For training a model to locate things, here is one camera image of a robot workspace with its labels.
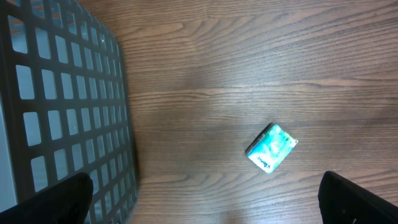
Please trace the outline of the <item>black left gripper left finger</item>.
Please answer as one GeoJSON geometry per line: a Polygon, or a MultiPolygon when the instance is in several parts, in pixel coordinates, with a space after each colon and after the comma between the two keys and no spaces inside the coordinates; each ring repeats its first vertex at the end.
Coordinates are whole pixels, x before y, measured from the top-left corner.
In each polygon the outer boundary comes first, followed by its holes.
{"type": "Polygon", "coordinates": [[[93,196],[93,181],[80,172],[59,184],[1,212],[1,223],[83,223],[93,196]]]}

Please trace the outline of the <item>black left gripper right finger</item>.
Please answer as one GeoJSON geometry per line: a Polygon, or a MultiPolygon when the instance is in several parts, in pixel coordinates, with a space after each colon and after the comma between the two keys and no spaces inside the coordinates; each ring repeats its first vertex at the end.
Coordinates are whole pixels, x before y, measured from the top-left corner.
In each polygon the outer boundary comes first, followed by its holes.
{"type": "Polygon", "coordinates": [[[332,171],[323,175],[318,201],[324,224],[397,224],[397,206],[332,171]]]}

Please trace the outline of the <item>teal tissue pack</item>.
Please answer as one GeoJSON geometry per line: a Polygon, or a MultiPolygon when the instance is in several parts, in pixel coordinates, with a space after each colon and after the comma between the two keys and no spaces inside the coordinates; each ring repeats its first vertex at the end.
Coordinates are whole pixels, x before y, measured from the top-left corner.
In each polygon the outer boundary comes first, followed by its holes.
{"type": "Polygon", "coordinates": [[[245,154],[260,169],[271,174],[298,142],[278,124],[270,123],[250,143],[245,154]]]}

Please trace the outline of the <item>dark grey plastic basket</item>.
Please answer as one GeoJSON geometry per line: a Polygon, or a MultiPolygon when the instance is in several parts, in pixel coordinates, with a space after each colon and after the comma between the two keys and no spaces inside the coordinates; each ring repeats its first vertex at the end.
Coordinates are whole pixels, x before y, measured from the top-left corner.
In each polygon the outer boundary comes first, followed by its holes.
{"type": "Polygon", "coordinates": [[[127,223],[138,185],[123,52],[76,0],[1,1],[1,210],[78,172],[85,223],[127,223]]]}

